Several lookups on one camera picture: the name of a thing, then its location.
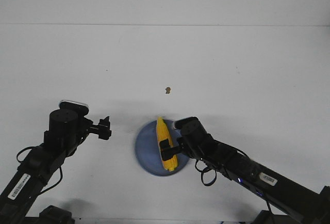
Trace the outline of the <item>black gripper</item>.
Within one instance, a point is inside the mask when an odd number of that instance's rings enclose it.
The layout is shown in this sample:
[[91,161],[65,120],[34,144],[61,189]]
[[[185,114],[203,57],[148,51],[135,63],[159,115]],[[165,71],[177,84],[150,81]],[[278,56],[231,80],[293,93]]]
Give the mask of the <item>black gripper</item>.
[[159,143],[160,155],[163,161],[170,160],[174,155],[183,153],[190,158],[196,158],[194,138],[192,135],[184,135],[177,138],[179,146],[171,147],[169,140],[165,139]]
[[78,122],[77,141],[84,141],[89,133],[98,135],[99,139],[108,140],[112,134],[110,117],[100,119],[98,125],[94,125],[92,120],[82,117]]

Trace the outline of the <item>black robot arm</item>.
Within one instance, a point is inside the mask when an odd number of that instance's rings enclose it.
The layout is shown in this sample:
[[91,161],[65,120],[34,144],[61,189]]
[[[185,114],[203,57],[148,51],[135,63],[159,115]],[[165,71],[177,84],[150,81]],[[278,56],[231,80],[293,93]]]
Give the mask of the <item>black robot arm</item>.
[[161,138],[160,153],[164,161],[182,153],[205,168],[201,175],[213,170],[235,181],[268,206],[274,206],[298,223],[329,223],[329,187],[316,193],[252,160],[243,151],[215,140],[197,117],[188,117],[173,123],[181,136],[178,145],[170,145],[168,138]]
[[20,162],[16,174],[1,193],[1,223],[21,223],[44,187],[65,159],[72,156],[89,134],[108,140],[111,136],[109,117],[97,125],[86,113],[71,109],[54,110],[49,115],[44,140],[32,147]]

